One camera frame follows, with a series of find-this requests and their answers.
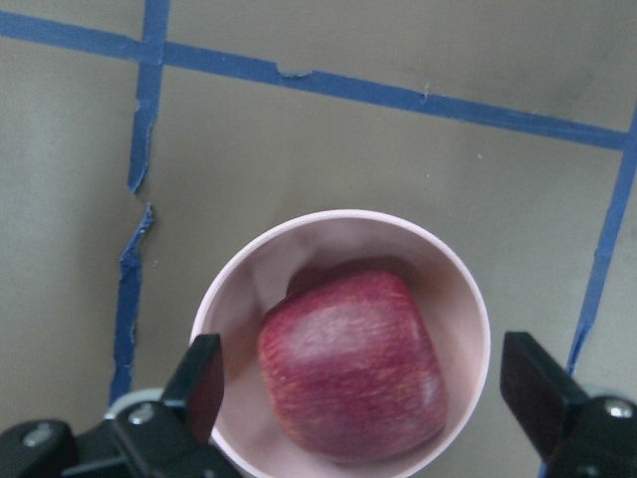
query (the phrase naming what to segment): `red apple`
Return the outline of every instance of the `red apple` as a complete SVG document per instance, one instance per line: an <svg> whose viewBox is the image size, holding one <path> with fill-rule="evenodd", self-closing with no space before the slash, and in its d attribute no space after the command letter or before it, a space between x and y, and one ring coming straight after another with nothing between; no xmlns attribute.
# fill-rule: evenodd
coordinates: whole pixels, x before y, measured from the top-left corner
<svg viewBox="0 0 637 478"><path fill-rule="evenodd" d="M444 426L434 349L409 290L389 272L288 296L266 314L258 354L285 432L331 461L386 458Z"/></svg>

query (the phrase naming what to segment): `pink bowl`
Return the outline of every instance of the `pink bowl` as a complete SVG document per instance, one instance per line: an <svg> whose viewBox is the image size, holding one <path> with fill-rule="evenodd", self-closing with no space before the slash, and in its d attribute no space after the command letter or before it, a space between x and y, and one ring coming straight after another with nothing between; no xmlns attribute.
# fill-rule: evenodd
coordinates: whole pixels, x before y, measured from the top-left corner
<svg viewBox="0 0 637 478"><path fill-rule="evenodd" d="M275 418L256 358L264 314L290 289L326 271L382 267L405 280L426 323L445 378L449 412L433 440L399 456L339 465L296 446ZM388 214L323 211L265 232L222 269L192 329L221 335L226 373L212 439L246 476L258 478L399 478L422 469L458 436L487 376L489 320L467 267L440 239Z"/></svg>

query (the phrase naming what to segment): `torn tape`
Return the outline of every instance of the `torn tape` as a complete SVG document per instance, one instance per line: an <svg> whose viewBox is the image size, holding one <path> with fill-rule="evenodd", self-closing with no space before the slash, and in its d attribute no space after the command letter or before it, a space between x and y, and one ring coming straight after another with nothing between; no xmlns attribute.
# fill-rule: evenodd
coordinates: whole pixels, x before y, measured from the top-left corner
<svg viewBox="0 0 637 478"><path fill-rule="evenodd" d="M565 119L508 110L406 90L331 73L282 74L277 64L240 55L166 42L164 64L224 77L368 103L380 107L510 129L621 150L627 134Z"/></svg>
<svg viewBox="0 0 637 478"><path fill-rule="evenodd" d="M153 222L152 207L146 206L143 217L119 257L119 287L113 344L114 373L108 404L130 391L135 355L135 321L141 295L141 258L139 242Z"/></svg>
<svg viewBox="0 0 637 478"><path fill-rule="evenodd" d="M81 52L155 63L155 52L125 35L0 11L0 35Z"/></svg>
<svg viewBox="0 0 637 478"><path fill-rule="evenodd" d="M152 127L159 111L163 49L168 28L169 0L146 0L142 39L153 52L154 64L142 63L137 73L137 111L132 123L128 189L135 194L148 171Z"/></svg>
<svg viewBox="0 0 637 478"><path fill-rule="evenodd" d="M624 146L617 179L610 200L610 206L606 212L604 225L599 235L593 266L586 286L584 302L580 311L577 328L566 363L566 371L573 375L577 360L586 339L590 335L595 324L599 303L604 290L606 277L610 268L617 237L624 218L628 199L635 181L637 171L637 109L633 114L633 121L628 132L628 139Z"/></svg>

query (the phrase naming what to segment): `red fruit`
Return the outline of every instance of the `red fruit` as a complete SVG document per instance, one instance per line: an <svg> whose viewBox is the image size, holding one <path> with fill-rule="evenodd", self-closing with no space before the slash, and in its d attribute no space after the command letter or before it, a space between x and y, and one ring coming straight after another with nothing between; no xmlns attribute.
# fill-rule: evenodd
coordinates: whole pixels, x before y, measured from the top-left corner
<svg viewBox="0 0 637 478"><path fill-rule="evenodd" d="M286 433L332 461L382 459L444 425L438 361L409 290L391 273L288 296L266 314L258 353Z"/></svg>

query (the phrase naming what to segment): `blue painter's tape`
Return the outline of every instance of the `blue painter's tape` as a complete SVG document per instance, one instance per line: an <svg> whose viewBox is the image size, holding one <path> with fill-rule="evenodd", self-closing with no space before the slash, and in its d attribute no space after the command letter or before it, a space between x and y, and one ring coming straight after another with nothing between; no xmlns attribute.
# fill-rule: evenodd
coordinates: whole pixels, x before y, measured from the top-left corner
<svg viewBox="0 0 637 478"><path fill-rule="evenodd" d="M310 75L289 77L282 75L276 63L273 62L170 42L165 45L164 63L224 77L609 149L621 150L627 137L625 132L604 127L532 115L439 95L425 96L404 88L331 73L314 71Z"/></svg>
<svg viewBox="0 0 637 478"><path fill-rule="evenodd" d="M156 62L153 52L125 35L3 11L0 11L0 36L122 60Z"/></svg>
<svg viewBox="0 0 637 478"><path fill-rule="evenodd" d="M619 165L613 195L610 206L606 212L604 225L599 235L593 266L588 279L586 293L584 295L584 303L582 305L579 321L573 338L566 371L570 374L575 372L577 360L581 353L582 347L586 339L590 335L595 324L599 303L601 301L602 292L610 262L617 243L617 237L624 218L624 213L628 205L631 189L635 182L635 173L637 171L637 109L635 110L633 121L628 133L628 139L624 146L624 153Z"/></svg>
<svg viewBox="0 0 637 478"><path fill-rule="evenodd" d="M128 189L135 194L148 172L150 138L159 112L163 50L168 29L169 0L146 0L142 42L155 62L142 63L137 73L137 111L132 123Z"/></svg>
<svg viewBox="0 0 637 478"><path fill-rule="evenodd" d="M141 258L139 257L138 245L152 222L152 207L148 204L132 238L119 257L119 288L112 353L114 374L110 383L109 404L127 394L132 383L135 320L141 294Z"/></svg>

